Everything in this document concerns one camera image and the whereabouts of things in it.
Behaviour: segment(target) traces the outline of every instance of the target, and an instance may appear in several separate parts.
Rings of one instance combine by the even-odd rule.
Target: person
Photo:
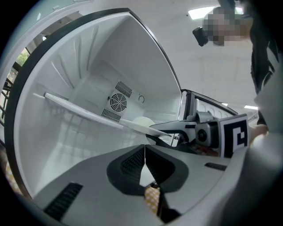
[[[239,0],[244,15],[222,7],[215,8],[203,21],[208,39],[216,45],[225,45],[227,41],[252,42],[251,76],[258,94],[270,77],[279,68],[282,53],[266,24],[262,21],[249,0]],[[258,135],[266,134],[266,122],[258,111],[257,126],[251,127],[252,142]]]

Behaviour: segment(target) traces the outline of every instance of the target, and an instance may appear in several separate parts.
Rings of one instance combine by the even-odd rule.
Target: gray plastic panel
[[[188,222],[193,226],[219,225],[225,203],[240,177],[246,150],[247,147],[238,149],[222,177],[211,190],[187,213],[168,225],[187,226]]]
[[[169,207],[179,211],[181,214],[187,212],[202,200],[224,174],[221,170],[212,169],[204,165],[208,162],[213,162],[227,166],[230,162],[228,158],[172,151],[171,149],[155,145],[153,147],[183,161],[189,168],[189,176],[182,188],[177,192],[165,194]]]
[[[108,164],[137,146],[128,147],[89,158],[49,183],[34,198],[45,208],[69,183],[83,185],[82,190],[62,219],[69,226],[89,225],[161,225],[161,221],[146,206],[144,197],[124,195],[110,184],[106,176]]]

